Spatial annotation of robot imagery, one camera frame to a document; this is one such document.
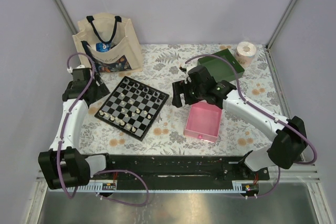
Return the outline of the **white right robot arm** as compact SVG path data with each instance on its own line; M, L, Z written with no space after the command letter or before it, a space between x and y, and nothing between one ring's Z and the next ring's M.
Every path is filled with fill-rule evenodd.
M271 145L248 152L239 166L243 179L250 180L265 167L289 169L306 149L303 140L305 125L295 116L289 119L263 108L244 96L237 86L228 81L217 82L203 66L189 70L184 80L174 82L173 106L192 105L200 101L215 105L242 118L259 129L272 142Z

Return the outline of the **black white chess board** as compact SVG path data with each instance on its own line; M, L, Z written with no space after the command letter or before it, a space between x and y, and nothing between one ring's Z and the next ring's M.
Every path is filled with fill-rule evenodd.
M130 77L123 77L95 117L142 141L169 95Z

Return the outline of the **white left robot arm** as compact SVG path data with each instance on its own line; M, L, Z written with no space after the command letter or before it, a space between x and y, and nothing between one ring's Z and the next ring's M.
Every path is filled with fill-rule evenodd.
M62 95L62 117L55 139L46 152L39 153L38 163L52 190L62 186L85 186L97 174L109 179L114 167L105 154L84 156L79 153L82 124L91 104L97 102L109 90L98 74L91 78L91 69L80 65L72 70L73 80Z

